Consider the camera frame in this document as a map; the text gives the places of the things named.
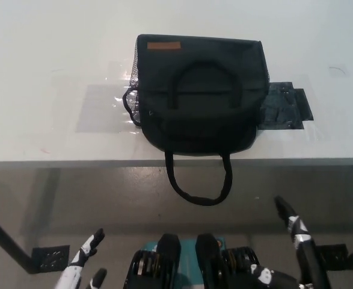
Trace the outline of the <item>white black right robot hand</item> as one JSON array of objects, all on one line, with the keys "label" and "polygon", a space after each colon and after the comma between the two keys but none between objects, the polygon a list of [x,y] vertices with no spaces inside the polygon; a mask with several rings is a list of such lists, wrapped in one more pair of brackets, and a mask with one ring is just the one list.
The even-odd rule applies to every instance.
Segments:
[{"label": "white black right robot hand", "polygon": [[331,288],[327,271],[321,263],[315,241],[306,228],[302,218],[281,196],[274,198],[279,217],[284,221],[295,249],[301,271],[301,278],[251,264],[247,273],[252,288]]}]

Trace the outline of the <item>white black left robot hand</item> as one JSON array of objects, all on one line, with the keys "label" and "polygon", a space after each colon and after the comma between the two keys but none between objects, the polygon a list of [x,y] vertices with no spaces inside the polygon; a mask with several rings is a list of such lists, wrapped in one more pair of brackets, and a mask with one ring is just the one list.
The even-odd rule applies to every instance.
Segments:
[{"label": "white black left robot hand", "polygon": [[85,241],[77,251],[75,257],[61,273],[55,288],[79,288],[85,263],[89,257],[97,253],[97,246],[104,237],[104,230],[100,228]]}]

